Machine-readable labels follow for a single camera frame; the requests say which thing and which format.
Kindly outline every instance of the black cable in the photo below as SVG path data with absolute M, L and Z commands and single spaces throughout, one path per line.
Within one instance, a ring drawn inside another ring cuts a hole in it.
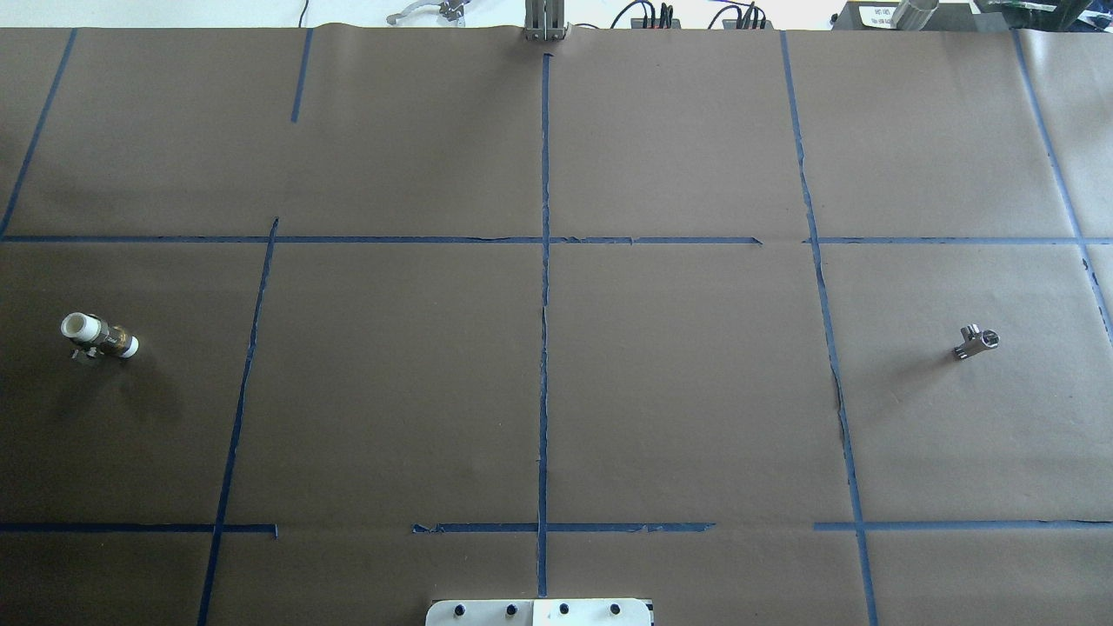
M 739 20 L 738 21 L 739 22 L 745 22 L 745 26 L 742 26 L 740 23 L 736 23 L 735 28 L 747 28 L 747 29 L 752 29 L 752 30 L 764 30 L 765 27 L 766 27 L 766 23 L 769 21 L 768 18 L 766 17 L 765 9 L 762 9 L 761 7 L 758 7 L 757 2 L 740 2 L 739 0 L 712 0 L 712 1 L 713 2 L 723 2 L 723 3 L 727 3 L 727 4 L 733 4 L 736 7 L 746 7 L 747 9 L 752 9 L 752 13 L 750 13 L 749 19 L 746 19 L 742 16 L 739 16 Z
M 630 2 L 629 4 L 626 6 L 624 9 L 622 9 L 621 11 L 619 11 L 619 14 L 614 16 L 614 21 L 611 22 L 611 28 L 614 28 L 614 26 L 619 23 L 619 20 L 622 19 L 622 16 L 627 11 L 629 11 L 630 9 L 632 9 L 636 4 L 641 4 L 641 8 L 642 8 L 643 11 L 646 10 L 646 7 L 649 7 L 649 11 L 648 11 L 649 14 L 647 16 L 647 18 L 643 18 L 642 22 L 641 22 L 641 26 L 643 28 L 646 28 L 649 25 L 651 25 L 654 21 L 657 21 L 657 8 L 653 7 L 652 2 L 650 2 L 649 0 L 633 0 L 633 2 Z
M 752 17 L 754 17 L 754 4 L 750 4 L 750 7 L 746 9 L 746 14 L 742 17 L 742 19 L 735 22 L 735 28 L 736 29 L 750 28 L 750 19 Z
M 739 7 L 738 4 L 729 3 L 726 7 L 719 9 L 719 12 L 716 13 L 713 18 L 711 18 L 711 23 L 707 25 L 707 29 L 711 30 L 712 28 L 715 28 L 715 22 L 719 20 L 719 16 L 721 16 L 722 13 L 726 13 L 727 11 L 729 11 L 731 9 L 738 11 L 738 20 L 735 23 L 738 25 L 739 22 L 741 22 L 742 21 L 742 8 Z

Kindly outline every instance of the blue tape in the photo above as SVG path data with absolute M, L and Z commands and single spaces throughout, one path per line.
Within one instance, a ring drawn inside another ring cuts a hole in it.
M 754 237 L 553 237 L 558 244 L 745 244 L 761 245 Z
M 8 242 L 16 244 L 265 244 L 266 237 L 237 236 L 131 236 L 131 235 L 14 235 Z
M 549 595 L 549 66 L 541 57 L 541 399 L 538 437 L 538 597 Z
M 90 524 L 90 522 L 14 522 L 0 524 L 0 532 L 213 532 L 213 524 Z M 265 532 L 278 536 L 274 524 L 236 524 L 225 532 Z
M 439 535 L 447 532 L 536 532 L 536 524 L 437 524 L 429 528 L 420 524 L 413 526 L 414 535 Z
M 239 534 L 266 532 L 267 535 L 270 535 L 275 539 L 277 539 L 278 525 L 277 524 L 226 524 L 224 525 L 224 532 L 239 532 Z
M 540 244 L 542 237 L 298 236 L 278 237 L 280 244 Z
M 715 528 L 710 521 L 657 524 L 550 524 L 550 532 L 706 532 Z
M 208 620 L 209 600 L 213 596 L 213 579 L 216 576 L 217 556 L 220 552 L 220 536 L 224 534 L 224 517 L 228 510 L 228 493 L 232 491 L 232 473 L 236 468 L 236 449 L 239 447 L 239 432 L 244 424 L 244 405 L 247 400 L 247 380 L 252 375 L 252 362 L 255 360 L 255 348 L 259 336 L 259 314 L 263 312 L 263 295 L 267 291 L 267 276 L 270 274 L 270 258 L 275 252 L 275 235 L 278 232 L 278 218 L 270 225 L 267 253 L 263 258 L 263 275 L 259 278 L 259 293 L 255 299 L 255 314 L 252 317 L 252 334 L 247 342 L 247 356 L 244 359 L 244 375 L 239 381 L 239 399 L 236 401 L 236 418 L 232 424 L 232 440 L 228 443 L 228 458 L 224 464 L 224 481 L 220 486 L 220 500 L 217 505 L 216 525 L 213 529 L 213 545 L 209 547 L 208 568 L 205 570 L 205 587 L 201 591 L 201 605 L 197 616 L 197 626 L 205 626 Z
M 850 488 L 850 508 L 858 539 L 858 560 L 861 566 L 861 584 L 866 595 L 866 612 L 870 626 L 877 626 L 877 603 L 874 598 L 874 577 L 869 567 L 869 549 L 866 546 L 866 531 L 863 528 L 861 500 L 858 497 L 858 477 L 854 464 L 854 448 L 850 446 L 850 424 L 846 417 L 846 402 L 843 397 L 843 376 L 839 373 L 838 350 L 835 346 L 835 327 L 831 323 L 830 305 L 827 300 L 827 283 L 824 281 L 823 256 L 819 250 L 819 232 L 816 226 L 816 212 L 811 202 L 811 190 L 804 168 L 804 136 L 800 131 L 800 114 L 796 102 L 796 86 L 792 82 L 792 63 L 788 53 L 788 36 L 780 31 L 780 50 L 785 61 L 785 82 L 788 86 L 788 106 L 792 116 L 792 134 L 796 136 L 796 160 L 800 170 L 800 188 L 804 192 L 804 204 L 808 209 L 808 232 L 810 234 L 811 257 L 816 265 L 816 284 L 819 288 L 819 305 L 824 314 L 824 332 L 827 335 L 827 359 L 830 361 L 831 375 L 838 392 L 838 420 L 843 429 L 843 458 L 846 461 L 847 483 Z
M 297 124 L 297 117 L 302 115 L 302 90 L 305 89 L 305 71 L 309 68 L 309 47 L 313 46 L 313 29 L 305 29 L 305 45 L 302 47 L 302 69 L 297 74 L 297 91 L 294 92 L 294 110 L 289 114 L 289 120 Z
M 829 244 L 1074 245 L 1073 237 L 819 237 Z
M 1075 242 L 1078 244 L 1078 252 L 1082 253 L 1082 265 L 1086 270 L 1086 277 L 1090 278 L 1090 290 L 1094 292 L 1094 300 L 1097 301 L 1097 312 L 1102 317 L 1102 323 L 1105 325 L 1105 336 L 1109 339 L 1110 344 L 1113 345 L 1113 320 L 1110 320 L 1110 309 L 1105 302 L 1105 295 L 1102 293 L 1102 287 L 1097 283 L 1097 276 L 1094 274 L 1094 264 L 1090 260 L 1090 251 L 1086 250 L 1086 243 L 1082 236 L 1082 227 L 1078 226 L 1078 216 L 1074 211 L 1074 203 L 1071 202 L 1071 194 L 1066 189 L 1066 182 L 1063 179 L 1063 172 L 1058 166 L 1058 157 L 1055 156 L 1055 148 L 1051 144 L 1051 135 L 1047 134 L 1047 126 L 1044 124 L 1043 109 L 1040 108 L 1035 89 L 1032 87 L 1032 76 L 1028 74 L 1028 62 L 1024 58 L 1024 47 L 1021 45 L 1020 32 L 1016 30 L 1012 32 L 1013 46 L 1016 49 L 1016 60 L 1021 65 L 1021 76 L 1024 79 L 1024 91 L 1028 96 L 1028 104 L 1032 106 L 1032 113 L 1036 117 L 1040 137 L 1043 139 L 1044 148 L 1047 150 L 1047 159 L 1051 162 L 1051 170 L 1055 176 L 1055 186 L 1058 187 L 1058 195 L 1063 198 L 1063 205 L 1066 207 L 1066 216 L 1071 221 L 1071 231 L 1074 232 Z
M 0 532 L 211 532 L 211 524 L 0 524 Z
M 3 238 L 4 233 L 8 231 L 8 224 L 11 222 L 11 216 L 16 212 L 16 204 L 19 202 L 19 192 L 23 188 L 23 179 L 27 177 L 28 168 L 31 167 L 35 148 L 38 147 L 42 128 L 47 125 L 47 116 L 50 114 L 50 106 L 55 102 L 55 96 L 58 94 L 58 86 L 62 81 L 62 74 L 66 71 L 66 63 L 69 62 L 70 52 L 73 50 L 75 39 L 77 39 L 77 29 L 71 28 L 69 39 L 66 40 L 66 49 L 62 51 L 62 58 L 58 61 L 58 69 L 55 71 L 55 80 L 50 84 L 47 100 L 42 102 L 42 110 L 39 111 L 39 120 L 35 124 L 35 131 L 31 133 L 31 141 L 27 145 L 23 164 L 19 166 L 16 185 L 11 188 L 11 195 L 8 196 L 8 208 L 4 209 L 3 218 L 0 219 L 0 238 Z
M 266 244 L 260 236 L 236 235 L 14 235 L 6 241 L 29 244 Z M 455 237 L 455 236 L 359 236 L 359 235 L 287 235 L 276 237 L 280 244 L 540 244 L 541 237 Z
M 548 532 L 705 532 L 715 528 L 710 521 L 649 522 L 649 524 L 549 524 Z M 414 535 L 452 532 L 538 532 L 536 524 L 437 524 L 430 528 L 413 525 Z
M 269 238 L 249 235 L 11 235 L 19 244 L 266 244 Z M 542 244 L 542 237 L 460 237 L 451 235 L 284 235 L 280 244 Z M 1086 245 L 1111 245 L 1113 237 L 1083 237 Z M 552 244 L 727 244 L 765 245 L 755 237 L 549 237 Z M 808 244 L 811 239 L 800 243 Z M 821 245 L 1075 245 L 1073 237 L 819 237 Z
M 1113 530 L 1113 521 L 1081 519 L 1005 519 L 1005 520 L 949 520 L 949 521 L 867 521 L 869 532 L 917 530 Z M 817 532 L 850 532 L 857 525 L 846 521 L 818 522 Z

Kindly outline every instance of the metal clamp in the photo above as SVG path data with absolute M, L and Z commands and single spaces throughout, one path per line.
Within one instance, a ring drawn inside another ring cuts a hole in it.
M 564 39 L 564 0 L 525 0 L 525 38 L 534 41 Z
M 969 359 L 979 352 L 994 350 L 1001 343 L 1001 338 L 997 336 L 997 333 L 988 329 L 983 331 L 977 324 L 963 326 L 959 332 L 963 333 L 964 340 L 962 345 L 955 348 L 955 359 L 959 361 Z
M 464 26 L 464 4 L 471 0 L 416 0 L 397 13 L 386 16 L 386 23 L 397 26 L 398 20 L 410 17 L 410 13 L 422 7 L 437 7 L 441 16 L 457 27 Z
M 652 626 L 653 603 L 636 598 L 441 600 L 425 626 Z

